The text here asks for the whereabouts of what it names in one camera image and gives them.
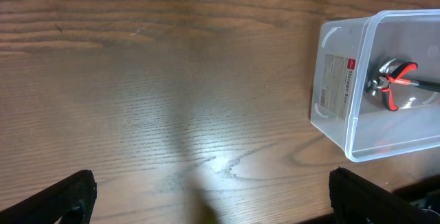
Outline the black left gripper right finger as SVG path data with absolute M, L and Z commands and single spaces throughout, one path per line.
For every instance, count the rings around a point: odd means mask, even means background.
M 337 168 L 329 174 L 329 196 L 336 223 L 439 224 L 439 176 L 389 192 Z

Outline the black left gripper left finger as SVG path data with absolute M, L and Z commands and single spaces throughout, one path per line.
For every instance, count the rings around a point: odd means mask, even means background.
M 1 211 L 2 223 L 89 224 L 97 199 L 90 170 L 80 170 Z

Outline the clear plastic container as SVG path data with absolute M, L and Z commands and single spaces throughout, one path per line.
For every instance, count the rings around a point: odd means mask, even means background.
M 388 57 L 418 64 L 404 78 L 439 83 L 439 11 L 385 10 L 322 25 L 311 99 L 311 123 L 354 162 L 439 145 L 439 92 L 391 85 L 398 111 L 365 91 Z

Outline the small claw hammer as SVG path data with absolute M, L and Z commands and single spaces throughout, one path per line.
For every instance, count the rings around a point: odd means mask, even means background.
M 396 58 L 396 57 L 393 57 L 393 58 L 388 57 L 382 63 L 380 63 L 379 65 L 377 65 L 375 68 L 372 69 L 371 74 L 369 75 L 368 80 L 367 80 L 367 84 L 366 84 L 365 91 L 367 93 L 371 94 L 372 96 L 377 95 L 377 93 L 379 91 L 376 89 L 376 84 L 378 82 L 378 77 L 380 74 L 379 69 L 384 63 L 386 63 L 387 61 L 394 59 L 394 58 Z M 396 58 L 396 59 L 404 61 L 404 62 L 412 62 L 412 61 L 405 61 L 400 58 Z M 420 89 L 439 92 L 439 83 L 438 82 L 430 82 L 430 81 L 426 81 L 426 80 L 416 80 L 416 81 L 419 83 L 419 85 L 416 87 L 418 87 Z

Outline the red handled pliers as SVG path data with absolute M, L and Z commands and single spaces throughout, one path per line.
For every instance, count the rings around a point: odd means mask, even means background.
M 404 62 L 396 58 L 380 67 L 376 89 L 382 94 L 382 104 L 388 111 L 399 110 L 393 98 L 391 85 L 418 86 L 419 83 L 416 80 L 404 78 L 408 72 L 415 71 L 417 68 L 418 64 L 415 62 Z

